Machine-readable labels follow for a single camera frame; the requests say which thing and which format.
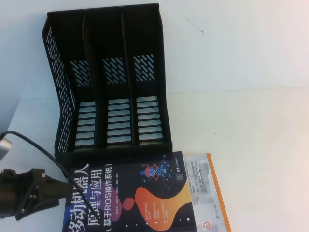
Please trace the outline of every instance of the blue book cover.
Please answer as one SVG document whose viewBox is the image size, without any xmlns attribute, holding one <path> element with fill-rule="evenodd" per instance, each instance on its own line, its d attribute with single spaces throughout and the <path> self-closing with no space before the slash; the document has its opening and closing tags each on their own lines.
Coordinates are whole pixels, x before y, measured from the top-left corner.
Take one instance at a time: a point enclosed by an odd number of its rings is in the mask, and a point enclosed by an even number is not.
<svg viewBox="0 0 309 232">
<path fill-rule="evenodd" d="M 194 232 L 196 223 L 181 152 L 82 165 L 71 171 L 109 232 Z M 62 232 L 99 232 L 73 188 Z"/>
</svg>

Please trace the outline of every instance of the white desk surface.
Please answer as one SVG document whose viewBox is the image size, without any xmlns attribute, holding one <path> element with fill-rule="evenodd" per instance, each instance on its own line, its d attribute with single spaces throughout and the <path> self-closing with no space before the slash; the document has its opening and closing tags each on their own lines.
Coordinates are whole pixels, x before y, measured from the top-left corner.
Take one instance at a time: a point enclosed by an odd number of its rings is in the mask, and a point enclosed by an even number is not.
<svg viewBox="0 0 309 232">
<path fill-rule="evenodd" d="M 309 88 L 170 94 L 168 109 L 174 151 L 211 152 L 232 231 L 309 231 Z M 22 100 L 9 129 L 53 153 L 58 118 L 57 99 Z M 8 138 L 0 170 L 44 168 L 65 180 L 35 148 Z M 60 232 L 64 204 L 0 220 L 0 229 Z"/>
</svg>

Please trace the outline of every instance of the book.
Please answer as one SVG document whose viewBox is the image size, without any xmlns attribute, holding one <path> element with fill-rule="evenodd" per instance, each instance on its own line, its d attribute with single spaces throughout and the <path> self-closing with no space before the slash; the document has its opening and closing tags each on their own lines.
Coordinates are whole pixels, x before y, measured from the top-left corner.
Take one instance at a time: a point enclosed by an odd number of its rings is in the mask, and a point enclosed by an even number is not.
<svg viewBox="0 0 309 232">
<path fill-rule="evenodd" d="M 231 232 L 210 153 L 184 160 L 197 232 Z"/>
<path fill-rule="evenodd" d="M 109 232 L 195 232 L 196 220 L 181 152 L 71 170 Z M 66 200 L 63 232 L 99 232 L 80 194 Z"/>
</svg>

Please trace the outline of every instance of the black cable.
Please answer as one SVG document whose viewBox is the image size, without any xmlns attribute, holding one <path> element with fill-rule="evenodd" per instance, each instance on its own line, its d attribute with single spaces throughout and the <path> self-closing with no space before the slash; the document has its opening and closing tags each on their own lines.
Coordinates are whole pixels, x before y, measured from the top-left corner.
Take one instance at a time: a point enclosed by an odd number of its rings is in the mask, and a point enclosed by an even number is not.
<svg viewBox="0 0 309 232">
<path fill-rule="evenodd" d="M 50 154 L 48 151 L 46 151 L 43 147 L 41 147 L 40 145 L 38 145 L 37 143 L 35 143 L 34 141 L 32 141 L 31 139 L 27 138 L 26 136 L 16 132 L 16 131 L 12 131 L 12 130 L 8 130 L 3 132 L 0 135 L 0 141 L 7 135 L 7 134 L 13 134 L 16 135 L 17 137 L 25 140 L 26 142 L 28 142 L 29 144 L 31 144 L 32 146 L 34 146 L 35 148 L 37 148 L 39 151 L 41 151 L 43 154 L 45 154 L 49 159 L 51 159 L 64 173 L 65 177 L 67 179 L 69 179 L 69 181 L 76 187 L 77 191 L 79 192 L 79 194 L 81 195 L 82 199 L 85 201 L 86 205 L 88 205 L 89 209 L 91 210 L 91 212 L 93 213 L 93 215 L 96 217 L 96 219 L 98 220 L 100 226 L 102 227 L 102 231 L 105 232 L 106 230 L 104 229 L 104 222 L 101 221 L 101 218 L 98 216 L 98 214 L 96 213 L 96 211 L 94 210 L 94 208 L 91 206 L 91 204 L 89 203 L 89 201 L 87 200 L 87 198 L 85 197 L 85 195 L 83 194 L 83 191 L 78 187 L 78 185 L 75 183 L 73 177 L 70 175 L 70 173 L 54 158 L 54 156 L 52 154 Z"/>
</svg>

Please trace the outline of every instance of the robot illustration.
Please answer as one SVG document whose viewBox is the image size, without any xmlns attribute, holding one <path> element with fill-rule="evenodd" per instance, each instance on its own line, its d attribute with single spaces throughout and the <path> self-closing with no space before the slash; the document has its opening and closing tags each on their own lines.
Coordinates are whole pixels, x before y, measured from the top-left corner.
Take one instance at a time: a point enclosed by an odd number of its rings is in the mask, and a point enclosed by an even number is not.
<svg viewBox="0 0 309 232">
<path fill-rule="evenodd" d="M 170 163 L 163 159 L 161 161 L 161 164 L 159 167 L 154 164 L 153 166 L 150 166 L 149 164 L 141 164 L 141 167 L 146 167 L 144 171 L 141 171 L 140 174 L 144 175 L 148 179 L 143 179 L 142 182 L 145 183 L 146 181 L 149 181 L 151 179 L 157 180 L 159 177 L 163 178 L 166 181 L 169 181 L 172 178 L 173 170 L 171 168 Z"/>
</svg>

